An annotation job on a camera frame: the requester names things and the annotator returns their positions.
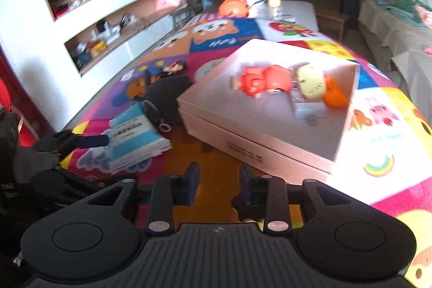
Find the blue tissue pack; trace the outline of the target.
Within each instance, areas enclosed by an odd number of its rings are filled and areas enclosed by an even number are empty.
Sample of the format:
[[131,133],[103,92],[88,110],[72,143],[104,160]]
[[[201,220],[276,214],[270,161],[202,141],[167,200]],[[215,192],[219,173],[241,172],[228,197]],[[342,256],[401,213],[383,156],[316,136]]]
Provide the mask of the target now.
[[110,171],[119,172],[172,149],[140,104],[110,120]]

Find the white power adapter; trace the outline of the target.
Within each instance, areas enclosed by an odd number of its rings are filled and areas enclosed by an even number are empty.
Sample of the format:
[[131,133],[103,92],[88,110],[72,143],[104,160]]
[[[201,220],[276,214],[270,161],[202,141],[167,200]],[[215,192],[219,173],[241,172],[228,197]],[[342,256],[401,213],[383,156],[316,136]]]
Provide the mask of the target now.
[[319,118],[326,115],[327,108],[321,98],[307,99],[299,90],[290,93],[291,105],[295,118],[305,120],[308,124],[316,124]]

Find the orange plastic toy bowl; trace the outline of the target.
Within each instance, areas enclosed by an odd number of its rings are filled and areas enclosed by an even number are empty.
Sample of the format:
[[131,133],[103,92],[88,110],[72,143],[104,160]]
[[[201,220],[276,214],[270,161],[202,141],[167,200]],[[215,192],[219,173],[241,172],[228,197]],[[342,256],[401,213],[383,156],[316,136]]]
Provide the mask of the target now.
[[328,75],[324,76],[326,91],[322,97],[323,102],[332,108],[345,108],[349,105],[349,100],[342,89]]

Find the red daruma doll toy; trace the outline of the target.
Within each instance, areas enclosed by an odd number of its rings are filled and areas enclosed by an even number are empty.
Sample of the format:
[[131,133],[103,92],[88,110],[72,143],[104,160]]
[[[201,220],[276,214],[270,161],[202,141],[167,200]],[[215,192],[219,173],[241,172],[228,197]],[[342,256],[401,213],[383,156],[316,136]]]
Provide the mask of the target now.
[[231,77],[231,88],[253,98],[263,93],[288,94],[293,86],[293,70],[279,65],[247,66],[240,75]]

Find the yellow gold charm keychain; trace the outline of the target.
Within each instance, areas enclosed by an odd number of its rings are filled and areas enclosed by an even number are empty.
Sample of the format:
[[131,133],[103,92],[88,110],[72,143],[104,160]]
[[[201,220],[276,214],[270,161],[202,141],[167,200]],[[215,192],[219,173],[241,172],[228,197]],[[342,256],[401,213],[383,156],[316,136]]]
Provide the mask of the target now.
[[324,72],[312,64],[305,64],[296,71],[297,87],[306,99],[321,99],[327,90]]

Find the gold jar brown lid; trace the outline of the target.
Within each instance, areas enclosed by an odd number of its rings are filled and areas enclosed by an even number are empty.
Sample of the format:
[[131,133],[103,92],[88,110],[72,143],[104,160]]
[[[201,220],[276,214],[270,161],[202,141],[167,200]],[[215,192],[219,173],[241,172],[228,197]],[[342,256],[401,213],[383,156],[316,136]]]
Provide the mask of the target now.
[[239,222],[262,223],[264,221],[266,208],[264,206],[247,205],[241,194],[238,194],[231,200],[231,206]]

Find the pink cardboard gift box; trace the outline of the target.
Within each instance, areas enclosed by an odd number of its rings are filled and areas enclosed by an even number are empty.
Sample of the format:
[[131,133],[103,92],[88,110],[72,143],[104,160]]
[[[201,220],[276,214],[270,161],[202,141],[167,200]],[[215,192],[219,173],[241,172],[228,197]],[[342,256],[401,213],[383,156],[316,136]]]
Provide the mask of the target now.
[[327,108],[314,125],[295,118],[290,94],[256,99],[231,88],[231,77],[247,66],[277,64],[297,69],[313,64],[340,86],[348,99],[357,90],[360,66],[292,45],[252,39],[199,79],[178,99],[188,134],[292,184],[325,181],[337,172],[337,156],[352,114]]

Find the black pouch with rings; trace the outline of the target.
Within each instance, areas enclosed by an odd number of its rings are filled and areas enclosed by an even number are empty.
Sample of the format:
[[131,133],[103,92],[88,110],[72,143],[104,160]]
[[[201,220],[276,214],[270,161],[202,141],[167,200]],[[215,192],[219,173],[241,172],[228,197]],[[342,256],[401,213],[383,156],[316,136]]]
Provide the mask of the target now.
[[133,99],[139,103],[144,115],[162,132],[169,132],[172,126],[182,123],[177,99],[193,83],[182,74],[151,79],[147,72],[144,75],[144,93]]

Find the colourful cartoon play mat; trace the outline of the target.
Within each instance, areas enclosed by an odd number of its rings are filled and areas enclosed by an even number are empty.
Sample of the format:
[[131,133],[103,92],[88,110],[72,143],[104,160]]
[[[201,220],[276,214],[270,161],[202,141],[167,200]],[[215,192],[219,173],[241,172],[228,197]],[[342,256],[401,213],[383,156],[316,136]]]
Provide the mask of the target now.
[[[236,222],[231,200],[241,162],[292,184],[316,178],[408,225],[417,250],[406,277],[431,286],[431,124],[382,72],[310,26],[203,14],[118,79],[75,132],[108,132],[144,93],[144,74],[178,61],[186,62],[195,88],[175,103],[184,118],[167,134],[172,148],[130,170],[147,183],[200,163],[195,202],[174,211],[177,223]],[[313,123],[294,116],[289,94],[254,99],[230,85],[246,66],[308,63],[351,101],[325,107]]]

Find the white tv cabinet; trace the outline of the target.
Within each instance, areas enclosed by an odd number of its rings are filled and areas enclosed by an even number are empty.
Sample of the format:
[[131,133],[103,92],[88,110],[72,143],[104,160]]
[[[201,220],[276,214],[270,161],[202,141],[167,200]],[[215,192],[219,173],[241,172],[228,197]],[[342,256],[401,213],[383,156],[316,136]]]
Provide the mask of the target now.
[[[55,18],[48,0],[1,0],[1,49],[12,72],[36,108],[61,130],[129,63],[174,29],[175,8],[158,9],[156,0],[78,0]],[[107,50],[84,69],[69,52],[85,41],[100,20],[127,26]]]

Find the orange round toy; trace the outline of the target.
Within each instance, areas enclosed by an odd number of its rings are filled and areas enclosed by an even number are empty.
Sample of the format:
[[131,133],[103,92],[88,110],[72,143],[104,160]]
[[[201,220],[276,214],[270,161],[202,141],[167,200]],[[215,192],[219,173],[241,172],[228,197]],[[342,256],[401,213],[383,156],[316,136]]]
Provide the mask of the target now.
[[245,0],[225,0],[218,8],[221,16],[232,18],[247,18],[250,6]]

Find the small wooden stool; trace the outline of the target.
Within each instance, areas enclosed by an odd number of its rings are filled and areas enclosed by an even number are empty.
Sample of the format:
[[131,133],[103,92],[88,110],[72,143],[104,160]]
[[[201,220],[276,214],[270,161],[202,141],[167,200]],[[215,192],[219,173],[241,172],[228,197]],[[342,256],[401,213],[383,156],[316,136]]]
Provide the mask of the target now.
[[349,19],[349,16],[328,9],[317,9],[316,18],[320,29],[338,31],[338,41],[341,42],[343,40],[346,21]]

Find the candy jar red lid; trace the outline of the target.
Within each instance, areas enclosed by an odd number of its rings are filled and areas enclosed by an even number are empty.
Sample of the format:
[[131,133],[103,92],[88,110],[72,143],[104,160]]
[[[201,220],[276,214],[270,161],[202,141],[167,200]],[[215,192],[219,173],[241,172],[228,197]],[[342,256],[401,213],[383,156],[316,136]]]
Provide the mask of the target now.
[[266,0],[270,15],[277,18],[280,15],[282,0]]

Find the grey covered sofa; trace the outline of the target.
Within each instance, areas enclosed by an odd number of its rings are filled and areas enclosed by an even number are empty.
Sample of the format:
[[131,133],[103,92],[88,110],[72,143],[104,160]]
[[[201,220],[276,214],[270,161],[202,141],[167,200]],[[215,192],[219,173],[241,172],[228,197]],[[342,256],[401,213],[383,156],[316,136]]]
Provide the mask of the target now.
[[373,0],[360,0],[358,22],[376,67],[431,122],[431,28],[409,25]]

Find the green and pink clothes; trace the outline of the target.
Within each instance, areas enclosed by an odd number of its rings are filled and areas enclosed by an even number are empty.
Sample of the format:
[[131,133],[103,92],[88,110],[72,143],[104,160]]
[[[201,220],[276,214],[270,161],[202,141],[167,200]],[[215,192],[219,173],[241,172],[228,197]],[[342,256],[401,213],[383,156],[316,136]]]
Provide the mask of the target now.
[[394,17],[419,28],[431,28],[431,7],[420,0],[373,0]]

